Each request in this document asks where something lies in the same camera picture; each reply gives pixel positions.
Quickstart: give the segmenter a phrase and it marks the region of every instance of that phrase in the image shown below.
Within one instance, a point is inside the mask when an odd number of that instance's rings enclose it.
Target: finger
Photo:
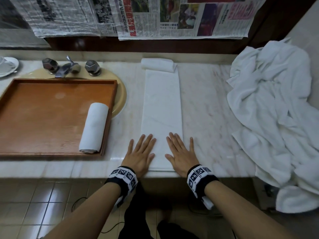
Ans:
[[[133,151],[133,143],[134,143],[134,140],[131,139],[130,143],[129,143],[129,147],[127,149],[127,154],[131,154],[132,153],[132,151]]]
[[[155,157],[155,154],[150,154],[148,157],[147,157],[147,160],[146,160],[146,166],[147,168],[150,166],[153,158]]]
[[[172,151],[173,155],[175,156],[175,154],[177,154],[177,149],[175,148],[172,140],[169,137],[166,137],[166,141],[168,143],[170,150]]]
[[[182,151],[182,148],[181,148],[181,146],[179,145],[179,143],[178,143],[176,137],[174,136],[174,134],[170,132],[170,133],[169,133],[169,136],[170,136],[170,138],[171,138],[171,140],[172,140],[172,142],[173,142],[173,144],[174,144],[176,150],[179,151],[179,152]]]
[[[183,141],[181,140],[180,136],[177,133],[175,133],[175,137],[178,141],[178,144],[181,146],[181,148],[186,150],[186,147],[185,147]]]
[[[173,167],[175,167],[175,160],[174,157],[170,154],[165,154],[165,158],[167,158],[168,161],[171,162],[171,164],[173,165]]]
[[[134,148],[134,151],[133,152],[137,152],[140,148],[141,148],[141,145],[142,145],[142,142],[145,138],[145,135],[143,134],[140,139],[138,140],[138,143],[136,144],[136,147]]]
[[[146,140],[143,142],[141,148],[139,149],[139,152],[142,153],[147,148],[148,144],[150,143],[151,139],[153,137],[153,134],[150,134],[147,136]]]
[[[192,137],[190,137],[190,139],[189,139],[189,150],[191,152],[194,152],[194,140]]]
[[[143,153],[145,154],[150,154],[150,152],[152,151],[154,144],[156,142],[156,138],[152,139],[152,141],[150,141],[150,143],[148,144],[147,148],[145,149],[145,151]]]

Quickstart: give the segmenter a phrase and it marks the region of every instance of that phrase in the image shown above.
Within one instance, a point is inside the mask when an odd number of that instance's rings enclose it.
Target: white saucer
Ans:
[[[13,57],[4,57],[4,58],[6,60],[12,62],[14,64],[14,68],[12,70],[10,70],[9,72],[7,72],[7,73],[1,73],[0,74],[0,78],[10,75],[11,73],[15,72],[16,69],[19,67],[19,60],[17,60],[16,58],[13,58]]]

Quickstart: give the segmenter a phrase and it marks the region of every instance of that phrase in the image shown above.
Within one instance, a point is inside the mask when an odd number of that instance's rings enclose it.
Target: cup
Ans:
[[[14,63],[6,60],[4,57],[0,57],[0,74],[8,73],[15,67]]]

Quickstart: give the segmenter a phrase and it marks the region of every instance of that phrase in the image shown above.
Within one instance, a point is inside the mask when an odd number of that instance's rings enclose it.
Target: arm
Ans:
[[[194,152],[193,138],[190,138],[190,151],[188,151],[177,134],[170,133],[169,135],[170,137],[166,139],[173,156],[166,154],[165,157],[180,176],[187,177],[189,169],[199,164]],[[282,225],[221,182],[210,182],[206,185],[204,192],[240,238],[295,238]]]
[[[154,158],[150,154],[156,139],[150,134],[145,142],[145,135],[139,139],[133,150],[133,139],[130,141],[127,154],[122,166],[132,168],[138,178],[148,171],[149,164]],[[118,197],[121,188],[116,183],[106,183],[97,192],[90,196],[69,217],[60,222],[44,239],[96,239],[98,238],[111,210]]]

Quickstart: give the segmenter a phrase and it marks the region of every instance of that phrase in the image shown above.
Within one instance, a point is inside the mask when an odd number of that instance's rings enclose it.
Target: forearm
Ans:
[[[295,238],[282,225],[219,181],[210,182],[205,187],[205,195],[223,214],[239,238]]]
[[[71,213],[45,239],[96,239],[98,238],[121,188],[118,184],[107,183],[90,196],[79,208]]]

